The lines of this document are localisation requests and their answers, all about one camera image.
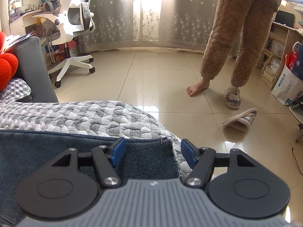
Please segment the dark blue denim jeans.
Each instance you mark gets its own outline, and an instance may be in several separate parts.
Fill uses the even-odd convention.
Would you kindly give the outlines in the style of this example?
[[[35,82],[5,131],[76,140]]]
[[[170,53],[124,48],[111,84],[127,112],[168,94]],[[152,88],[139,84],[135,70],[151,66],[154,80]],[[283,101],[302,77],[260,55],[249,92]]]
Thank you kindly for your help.
[[[15,189],[23,179],[66,150],[75,148],[80,172],[95,180],[92,149],[99,145],[109,147],[115,141],[115,137],[2,130],[1,226],[13,226],[23,216],[15,200]],[[126,138],[125,141],[125,155],[115,168],[122,181],[179,178],[179,164],[170,139]]]

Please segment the grey checked quilted bedspread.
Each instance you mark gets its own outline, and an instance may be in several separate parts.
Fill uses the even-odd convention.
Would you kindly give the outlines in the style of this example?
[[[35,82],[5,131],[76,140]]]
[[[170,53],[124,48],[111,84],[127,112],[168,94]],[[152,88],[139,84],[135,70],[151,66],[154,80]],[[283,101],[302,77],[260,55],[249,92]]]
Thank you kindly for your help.
[[[1,91],[1,129],[61,132],[135,139],[168,138],[178,174],[191,169],[181,154],[181,140],[156,118],[130,104],[112,100],[66,103],[24,103],[31,89],[22,79],[10,80]]]

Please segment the grey plush slipper loose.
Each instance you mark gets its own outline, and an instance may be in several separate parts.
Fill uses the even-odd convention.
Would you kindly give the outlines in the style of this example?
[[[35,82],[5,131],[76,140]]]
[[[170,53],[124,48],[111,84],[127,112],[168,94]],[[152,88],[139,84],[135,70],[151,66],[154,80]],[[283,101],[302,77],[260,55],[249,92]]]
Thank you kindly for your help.
[[[257,109],[250,108],[245,112],[242,112],[240,114],[237,114],[236,116],[227,119],[225,122],[222,123],[222,126],[231,127],[238,131],[248,133],[256,116]]]

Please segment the grey plush slipper worn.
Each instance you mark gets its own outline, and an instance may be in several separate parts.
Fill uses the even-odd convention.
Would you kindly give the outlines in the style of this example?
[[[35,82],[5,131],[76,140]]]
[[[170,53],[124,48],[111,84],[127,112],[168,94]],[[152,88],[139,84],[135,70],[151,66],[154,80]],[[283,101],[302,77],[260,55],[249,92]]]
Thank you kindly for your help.
[[[241,105],[240,90],[235,86],[226,88],[225,104],[228,108],[238,110]]]

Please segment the white paper shopping bag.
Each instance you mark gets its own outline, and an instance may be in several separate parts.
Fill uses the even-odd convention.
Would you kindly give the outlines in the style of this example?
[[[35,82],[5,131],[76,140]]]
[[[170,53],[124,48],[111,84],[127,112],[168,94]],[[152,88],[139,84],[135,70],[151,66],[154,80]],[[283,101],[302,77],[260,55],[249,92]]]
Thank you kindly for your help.
[[[290,106],[302,96],[302,83],[302,80],[293,74],[287,66],[284,66],[271,93],[281,104]]]

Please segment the red blue shopping bag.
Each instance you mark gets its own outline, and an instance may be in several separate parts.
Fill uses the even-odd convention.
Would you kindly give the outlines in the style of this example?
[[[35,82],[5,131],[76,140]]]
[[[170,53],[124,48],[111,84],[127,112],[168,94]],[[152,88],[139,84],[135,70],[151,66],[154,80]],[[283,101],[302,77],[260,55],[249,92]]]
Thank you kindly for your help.
[[[291,53],[287,54],[286,66],[288,69],[303,81],[303,45],[295,42]]]

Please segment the red pumpkin plush cushion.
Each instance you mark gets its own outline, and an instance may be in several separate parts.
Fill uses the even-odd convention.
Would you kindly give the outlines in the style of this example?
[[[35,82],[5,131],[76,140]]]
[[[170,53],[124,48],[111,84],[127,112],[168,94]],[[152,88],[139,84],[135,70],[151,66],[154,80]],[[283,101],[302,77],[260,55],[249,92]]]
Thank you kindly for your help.
[[[19,61],[14,54],[5,53],[6,35],[1,32],[1,59],[0,59],[0,90],[6,88],[9,81],[15,75]]]

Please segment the white office chair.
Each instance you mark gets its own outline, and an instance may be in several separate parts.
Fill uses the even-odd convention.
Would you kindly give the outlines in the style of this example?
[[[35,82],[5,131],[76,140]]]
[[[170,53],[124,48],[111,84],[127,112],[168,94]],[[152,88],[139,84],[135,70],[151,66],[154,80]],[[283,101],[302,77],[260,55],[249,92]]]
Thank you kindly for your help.
[[[59,0],[60,7],[53,12],[43,12],[35,17],[41,19],[43,24],[50,22],[58,32],[51,29],[48,36],[48,42],[51,45],[64,45],[65,59],[51,68],[48,73],[59,71],[56,77],[54,86],[61,86],[61,79],[67,72],[70,66],[88,69],[90,73],[95,72],[95,67],[91,65],[94,61],[93,56],[71,56],[68,48],[74,38],[88,32],[93,32],[95,29],[94,13],[90,11],[91,0]]]

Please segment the wooden desk with shelves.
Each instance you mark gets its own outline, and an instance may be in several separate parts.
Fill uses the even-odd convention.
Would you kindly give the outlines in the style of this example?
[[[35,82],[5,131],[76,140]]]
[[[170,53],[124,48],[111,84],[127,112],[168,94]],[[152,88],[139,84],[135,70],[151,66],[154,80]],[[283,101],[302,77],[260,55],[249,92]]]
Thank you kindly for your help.
[[[260,79],[273,89],[291,53],[295,42],[302,43],[302,31],[275,22],[273,19],[266,44],[257,68],[261,69]]]

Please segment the person in brown pyjamas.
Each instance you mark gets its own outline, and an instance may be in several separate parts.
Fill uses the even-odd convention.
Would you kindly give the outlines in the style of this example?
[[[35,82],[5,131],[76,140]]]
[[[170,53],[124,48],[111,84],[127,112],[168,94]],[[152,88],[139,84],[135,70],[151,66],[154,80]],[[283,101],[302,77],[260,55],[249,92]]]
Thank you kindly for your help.
[[[274,13],[282,0],[218,0],[213,28],[201,62],[201,81],[187,88],[195,96],[209,87],[222,70],[238,37],[240,47],[230,86],[238,89],[249,80],[262,55]]]

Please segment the black laptop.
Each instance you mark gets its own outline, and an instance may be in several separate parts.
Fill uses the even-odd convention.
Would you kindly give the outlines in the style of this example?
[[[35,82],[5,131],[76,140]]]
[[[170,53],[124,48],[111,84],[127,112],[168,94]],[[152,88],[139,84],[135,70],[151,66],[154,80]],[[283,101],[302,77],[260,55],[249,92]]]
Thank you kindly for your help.
[[[294,18],[294,14],[279,10],[274,21],[288,27],[293,27]]]

